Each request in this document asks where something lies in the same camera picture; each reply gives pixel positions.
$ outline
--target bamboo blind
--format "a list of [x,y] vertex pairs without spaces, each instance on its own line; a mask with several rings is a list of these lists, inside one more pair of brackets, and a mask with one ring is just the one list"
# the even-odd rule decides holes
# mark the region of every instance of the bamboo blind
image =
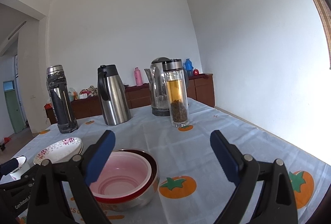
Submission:
[[331,69],[331,11],[325,0],[313,0],[322,21],[326,41],[329,49],[330,69]]

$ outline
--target red bowl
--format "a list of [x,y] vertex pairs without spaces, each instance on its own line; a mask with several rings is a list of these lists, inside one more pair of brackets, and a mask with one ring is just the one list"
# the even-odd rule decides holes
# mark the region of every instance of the red bowl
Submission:
[[101,197],[94,197],[98,202],[102,202],[104,204],[121,204],[123,202],[127,202],[130,200],[133,200],[135,198],[137,198],[138,196],[140,196],[141,194],[143,194],[148,188],[149,186],[152,184],[153,180],[156,177],[156,167],[153,167],[153,164],[150,163],[152,166],[152,175],[149,178],[149,180],[147,181],[147,183],[138,191],[136,191],[135,193],[132,193],[130,195],[121,197],[121,198],[115,198],[115,199],[109,199],[109,198],[101,198]]

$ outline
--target cabinet drawer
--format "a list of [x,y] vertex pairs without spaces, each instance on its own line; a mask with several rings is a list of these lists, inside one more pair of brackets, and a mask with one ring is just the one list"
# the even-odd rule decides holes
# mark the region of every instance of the cabinet drawer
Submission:
[[46,115],[49,118],[49,121],[51,122],[51,124],[57,123],[53,109],[47,109]]
[[91,115],[92,116],[99,116],[102,115],[101,105],[99,99],[93,99],[89,103],[90,109],[91,109]]
[[197,93],[197,101],[215,107],[215,96],[213,84],[207,84],[204,86],[195,88]]
[[142,97],[148,97],[149,98],[149,89],[141,89],[134,92],[127,92],[129,95],[129,100],[142,98]]
[[208,76],[207,78],[197,78],[194,80],[194,83],[196,87],[212,84],[212,76]]
[[151,99],[148,96],[148,97],[133,99],[133,100],[130,100],[130,102],[131,102],[131,107],[132,108],[145,107],[145,106],[151,104]]
[[88,102],[72,102],[72,110],[76,119],[91,117],[91,109]]
[[187,92],[187,97],[188,98],[192,98],[194,100],[197,99],[197,94],[195,92],[194,80],[189,80],[186,92]]

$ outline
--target thermos flask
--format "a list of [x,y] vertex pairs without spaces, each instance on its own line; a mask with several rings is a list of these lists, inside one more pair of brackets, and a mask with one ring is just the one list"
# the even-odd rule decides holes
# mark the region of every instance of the thermos flask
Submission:
[[114,64],[98,68],[98,95],[107,125],[118,125],[131,119],[123,82]]
[[62,65],[47,68],[47,90],[60,133],[77,130],[78,124],[69,100],[67,80]]

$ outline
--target white plate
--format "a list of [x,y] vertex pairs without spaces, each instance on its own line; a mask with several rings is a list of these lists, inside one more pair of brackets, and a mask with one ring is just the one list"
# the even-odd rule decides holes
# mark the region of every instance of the white plate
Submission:
[[82,147],[80,148],[80,151],[78,152],[78,154],[82,154],[83,152],[83,143],[82,143]]
[[78,154],[82,148],[82,140],[71,137],[57,141],[44,148],[34,157],[34,164],[41,164],[43,160],[49,159],[52,163],[68,161],[73,155]]

